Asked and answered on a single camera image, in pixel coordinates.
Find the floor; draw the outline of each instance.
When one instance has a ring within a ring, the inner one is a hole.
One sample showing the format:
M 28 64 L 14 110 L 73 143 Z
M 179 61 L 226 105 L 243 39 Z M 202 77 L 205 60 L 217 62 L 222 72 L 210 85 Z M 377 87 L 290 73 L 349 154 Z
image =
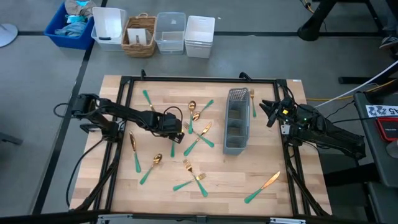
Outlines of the floor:
M 15 24 L 20 31 L 43 31 L 61 2 L 5 0 L 0 3 L 0 22 Z M 383 20 L 384 1 L 372 0 L 372 4 Z M 108 0 L 106 6 L 124 9 L 130 16 L 180 11 L 187 16 L 215 17 L 216 31 L 295 32 L 310 17 L 300 1 L 292 0 Z M 326 24 L 328 32 L 377 31 L 365 4 L 337 4 Z M 209 60 L 158 52 L 151 58 L 130 58 L 123 52 L 103 52 L 95 44 L 86 70 L 82 67 L 80 93 L 98 93 L 104 75 L 138 75 L 144 68 L 149 76 L 237 77 L 244 71 L 253 78 L 301 79 L 307 97 L 331 98 L 355 87 L 338 84 L 338 77 L 370 77 L 392 63 L 388 53 L 378 49 L 380 41 L 380 37 L 324 37 L 305 42 L 298 37 L 216 36 Z M 20 35 L 0 48 L 0 130 L 24 140 L 21 146 L 0 144 L 1 217 L 31 212 L 61 123 L 52 109 L 69 100 L 84 54 L 84 50 L 58 48 L 42 35 Z M 328 114 L 345 103 L 333 102 L 320 111 Z M 349 106 L 331 120 L 357 116 Z M 70 122 L 45 213 L 67 211 L 65 189 L 86 141 L 79 124 Z M 341 127 L 362 133 L 359 122 L 341 123 Z M 322 151 L 328 154 L 339 152 Z M 371 161 L 368 156 L 361 163 Z M 345 189 L 331 191 L 339 195 Z M 355 203 L 333 203 L 338 216 L 364 217 Z

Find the gold fork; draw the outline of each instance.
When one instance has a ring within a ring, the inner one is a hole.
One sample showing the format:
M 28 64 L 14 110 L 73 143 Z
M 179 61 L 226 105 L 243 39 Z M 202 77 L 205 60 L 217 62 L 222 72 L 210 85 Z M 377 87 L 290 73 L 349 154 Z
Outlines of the gold fork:
M 254 108 L 254 89 L 250 90 L 251 103 L 253 105 L 253 118 L 257 116 L 256 109 Z
M 205 188 L 200 184 L 199 180 L 197 180 L 197 177 L 195 176 L 195 174 L 194 174 L 193 171 L 192 171 L 191 163 L 189 163 L 189 161 L 188 161 L 187 159 L 184 159 L 182 162 L 184 163 L 185 168 L 186 168 L 189 172 L 191 172 L 193 178 L 194 178 L 195 181 L 197 182 L 197 184 L 198 184 L 198 186 L 199 186 L 199 188 L 200 188 L 201 194 L 202 194 L 204 197 L 207 197 L 207 195 L 208 195 L 208 194 L 207 194 L 207 191 L 206 191 Z
M 184 122 L 184 128 L 186 128 L 187 130 L 189 129 L 189 124 L 187 122 Z M 209 141 L 207 138 L 201 136 L 200 134 L 198 134 L 197 132 L 195 132 L 195 130 L 192 130 L 192 132 L 194 134 L 196 134 L 199 138 L 201 138 L 202 140 L 204 140 L 205 143 L 207 143 L 207 145 L 209 145 L 210 147 L 214 147 L 214 143 L 212 143 L 211 141 Z
M 206 173 L 201 173 L 201 174 L 199 174 L 199 176 L 196 177 L 196 180 L 203 180 L 205 177 L 206 177 Z M 187 181 L 187 182 L 185 182 L 185 183 L 183 183 L 183 184 L 174 186 L 174 187 L 173 187 L 173 190 L 176 191 L 176 190 L 182 188 L 183 186 L 186 186 L 186 185 L 188 185 L 188 184 L 190 184 L 190 183 L 192 183 L 192 182 L 194 182 L 194 181 L 195 181 L 195 179 L 192 179 L 192 180 Z

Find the wooden tabletop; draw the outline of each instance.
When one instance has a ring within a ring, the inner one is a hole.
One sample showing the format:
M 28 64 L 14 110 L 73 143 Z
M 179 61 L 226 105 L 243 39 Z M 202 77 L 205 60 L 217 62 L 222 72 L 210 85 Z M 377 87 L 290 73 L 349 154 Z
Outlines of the wooden tabletop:
M 106 75 L 99 93 L 100 97 L 116 101 L 121 76 Z M 305 95 L 300 80 L 287 80 L 297 103 L 305 103 Z M 224 120 L 226 98 L 231 88 L 255 89 L 254 104 L 257 117 L 251 116 L 250 138 L 247 148 L 238 156 L 222 153 L 224 139 Z M 201 110 L 210 100 L 214 103 L 206 109 L 198 121 L 193 123 L 197 132 L 212 122 L 206 138 L 214 142 L 210 148 L 199 141 L 192 152 L 185 157 L 183 152 L 196 139 L 185 132 L 181 144 L 176 144 L 175 157 L 171 158 L 172 142 L 166 138 L 155 138 L 127 122 L 124 144 L 112 201 L 112 212 L 124 213 L 172 213 L 172 214 L 207 214 L 207 215 L 247 215 L 247 216 L 292 216 L 287 174 L 282 151 L 282 143 L 277 123 L 267 128 L 267 116 L 259 107 L 261 100 L 274 100 L 273 86 L 257 83 L 202 83 L 202 82 L 134 82 L 131 108 L 150 110 L 142 94 L 147 90 L 155 110 L 163 112 L 169 106 L 178 106 L 183 112 L 183 120 L 189 122 L 188 102 L 195 100 L 196 110 Z M 170 110 L 177 117 L 177 110 Z M 134 155 L 128 132 L 132 131 L 137 141 L 137 155 L 141 164 L 141 173 L 135 170 Z M 101 139 L 100 133 L 88 135 L 85 150 Z M 71 208 L 81 204 L 98 181 L 106 143 L 103 142 L 82 161 Z M 153 157 L 161 153 L 163 159 L 155 166 L 144 185 L 139 181 L 152 164 Z M 331 213 L 328 194 L 323 179 L 318 152 L 311 146 L 300 147 L 303 173 L 306 186 L 322 208 Z M 208 196 L 201 195 L 196 183 L 174 192 L 173 186 L 192 178 L 184 168 L 182 161 L 188 159 L 193 171 L 198 175 L 205 172 L 202 180 Z M 280 171 L 279 178 L 264 189 L 249 204 L 244 198 L 255 192 L 265 181 Z M 105 188 L 101 208 L 106 200 Z M 302 201 L 296 186 L 300 213 Z

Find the green handle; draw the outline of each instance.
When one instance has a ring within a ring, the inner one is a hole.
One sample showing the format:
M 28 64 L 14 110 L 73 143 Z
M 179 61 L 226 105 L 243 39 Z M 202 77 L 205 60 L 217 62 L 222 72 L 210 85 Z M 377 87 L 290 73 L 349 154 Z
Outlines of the green handle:
M 259 194 L 262 191 L 262 189 L 258 189 L 256 192 L 254 192 L 253 194 L 247 196 L 244 199 L 244 203 L 249 203 L 255 196 L 257 196 L 257 194 Z
M 200 191 L 201 191 L 201 194 L 204 196 L 204 197 L 207 197 L 207 191 L 205 190 L 205 188 L 201 185 L 201 183 L 199 182 L 199 180 L 197 180 L 196 179 L 196 177 L 195 176 L 193 176 L 194 178 L 195 178 L 195 181 L 197 182 L 197 184 L 198 184 L 198 186 L 199 186 L 199 188 L 200 188 Z
M 253 101 L 252 101 L 252 104 L 253 104 L 253 118 L 255 118 L 257 116 L 257 114 L 256 114 L 256 109 L 254 108 L 254 102 Z
M 134 158 L 136 159 L 136 172 L 141 172 L 141 166 L 139 166 L 137 153 L 134 153 Z
M 152 103 L 150 102 L 150 99 L 149 99 L 148 92 L 147 92 L 146 90 L 144 90 L 144 91 L 142 91 L 142 92 L 143 92 L 145 98 L 147 98 L 148 103 L 149 103 L 150 105 L 152 105 Z
M 214 147 L 214 143 L 209 141 L 207 138 L 200 136 L 200 134 L 197 134 L 197 136 L 200 137 L 202 140 L 204 140 L 204 142 L 207 143 L 207 145 L 209 145 L 210 147 Z
M 171 157 L 174 157 L 174 147 L 175 147 L 175 141 L 172 143 L 172 152 L 170 153 Z
M 183 183 L 183 184 L 174 186 L 174 187 L 173 187 L 173 190 L 176 191 L 176 190 L 178 190 L 178 189 L 182 188 L 183 186 L 188 185 L 188 184 L 190 184 L 190 183 L 191 183 L 191 181 L 188 181 L 188 182 L 185 182 L 185 183 Z
M 187 150 L 185 150 L 184 156 L 188 156 L 188 155 L 189 155 L 189 153 L 192 151 L 193 147 L 197 144 L 197 142 L 198 142 L 198 141 L 195 140 L 195 141 L 192 143 L 192 145 L 191 145 Z
M 191 114 L 191 118 L 190 118 L 190 120 L 189 120 L 189 130 L 188 130 L 188 133 L 189 134 L 192 134 L 192 132 L 193 132 L 193 129 L 192 129 L 192 114 Z
M 150 171 L 152 170 L 153 167 L 154 166 L 151 166 L 149 168 L 148 172 L 145 174 L 145 176 L 141 179 L 141 181 L 139 182 L 141 185 L 145 183 L 145 180 L 147 180 L 147 177 L 148 177 L 148 175 L 149 175 L 149 173 L 150 173 Z
M 212 105 L 214 103 L 214 100 L 210 100 L 206 106 L 202 109 L 202 111 L 204 111 L 207 107 L 209 107 L 210 105 Z

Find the white plastic bin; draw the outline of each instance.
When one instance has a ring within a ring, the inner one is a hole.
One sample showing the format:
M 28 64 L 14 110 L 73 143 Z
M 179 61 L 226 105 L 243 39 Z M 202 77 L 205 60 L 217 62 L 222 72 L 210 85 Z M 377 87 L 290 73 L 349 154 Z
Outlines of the white plastic bin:
M 185 44 L 188 57 L 210 58 L 211 46 Z
M 121 47 L 126 11 L 116 8 L 93 7 L 94 28 L 91 37 L 102 50 L 123 51 Z
M 211 44 L 213 43 L 216 19 L 203 16 L 189 16 L 185 43 Z
M 161 12 L 157 15 L 155 41 L 161 54 L 183 54 L 185 13 Z

